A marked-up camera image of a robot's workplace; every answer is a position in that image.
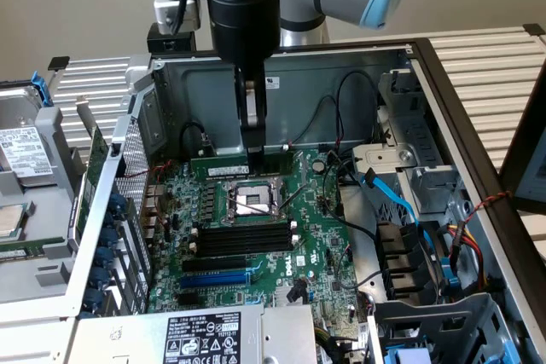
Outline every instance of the blue cable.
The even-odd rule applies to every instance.
[[[413,218],[414,222],[415,222],[415,225],[416,226],[419,226],[419,221],[417,220],[417,218],[415,217],[415,213],[413,212],[413,208],[411,207],[410,203],[403,200],[402,198],[400,198],[398,195],[396,195],[392,189],[389,188],[389,186],[384,183],[381,179],[379,179],[378,176],[376,176],[374,178],[374,180],[372,181],[372,183],[378,187],[381,191],[383,191],[383,193],[388,196],[393,202],[403,206],[404,208],[406,208],[406,211],[408,211],[408,213],[411,215],[411,217]],[[433,243],[433,240],[431,239],[430,235],[428,234],[428,232],[426,230],[423,229],[423,233],[425,235],[425,240],[428,242],[428,244],[430,245],[430,247],[432,249],[434,249],[434,243]]]

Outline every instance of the power supply label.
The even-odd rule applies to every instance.
[[[238,364],[240,362],[240,312],[169,319],[164,364]]]
[[[0,130],[0,148],[18,178],[52,173],[40,135],[34,127]]]

